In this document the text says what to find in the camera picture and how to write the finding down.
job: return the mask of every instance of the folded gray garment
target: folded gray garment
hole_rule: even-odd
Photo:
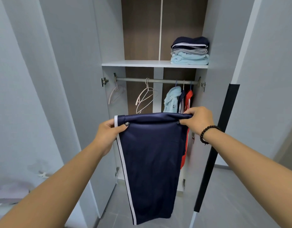
[[[207,54],[207,49],[171,49],[171,55],[175,54],[178,55],[178,53],[183,52],[187,54],[198,54],[198,55],[205,55]]]

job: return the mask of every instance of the clothes hanger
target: clothes hanger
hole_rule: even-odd
[[[137,107],[136,107],[136,114],[140,114],[140,113],[142,112],[143,109],[145,109],[147,106],[149,106],[150,103],[152,103],[153,99],[152,99],[151,102],[149,102],[149,103],[148,103],[143,109],[137,111],[137,109],[138,109],[139,105],[141,104],[141,102],[143,102],[143,101],[145,101],[146,99],[148,99],[148,98],[150,98],[151,96],[153,96],[153,93],[152,93],[150,96],[148,96],[147,98],[144,99],[144,97],[147,95],[147,93],[148,93],[148,92],[157,92],[156,90],[153,90],[152,87],[149,87],[149,85],[148,85],[148,80],[149,80],[149,78],[146,78],[146,80],[145,80],[146,88],[140,93],[140,95],[137,97],[137,100],[136,100],[136,102],[135,102],[135,105],[137,105]],[[142,97],[142,99],[140,99],[142,93],[143,93],[145,90],[147,90],[147,92],[146,92],[145,95]]]
[[[125,92],[125,90],[126,90],[125,87],[123,87],[123,86],[117,84],[117,82],[116,82],[116,76],[114,76],[114,82],[115,82],[115,84],[116,84],[116,87],[111,91],[111,94],[110,94],[110,96],[109,96],[109,100],[108,100],[108,105],[109,105],[110,103],[113,103],[113,102],[114,102],[119,96],[121,96],[121,95]],[[119,90],[121,90],[122,92],[121,92],[121,93],[120,93],[115,99],[111,100],[112,95],[113,95],[114,93],[117,93]]]

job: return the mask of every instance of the white shelf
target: white shelf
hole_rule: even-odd
[[[208,65],[179,65],[171,64],[170,61],[157,60],[122,60],[103,63],[102,66],[132,66],[132,67],[170,67],[170,68],[198,68],[207,69]]]

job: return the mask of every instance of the metal rod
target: metal rod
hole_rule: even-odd
[[[144,79],[144,78],[129,78],[129,77],[116,77],[116,80],[117,81],[133,81],[133,82],[145,82],[146,81],[146,79]],[[177,83],[178,85],[181,85],[183,83],[197,85],[199,83],[198,81],[166,80],[166,79],[148,79],[148,82],[168,83],[168,84]]]

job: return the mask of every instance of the light blue towel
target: light blue towel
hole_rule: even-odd
[[[164,99],[164,113],[176,113],[178,111],[178,96],[182,93],[181,87],[176,86],[169,90]]]
[[[186,54],[179,52],[178,55],[173,54],[171,64],[188,64],[188,65],[207,65],[209,55]]]

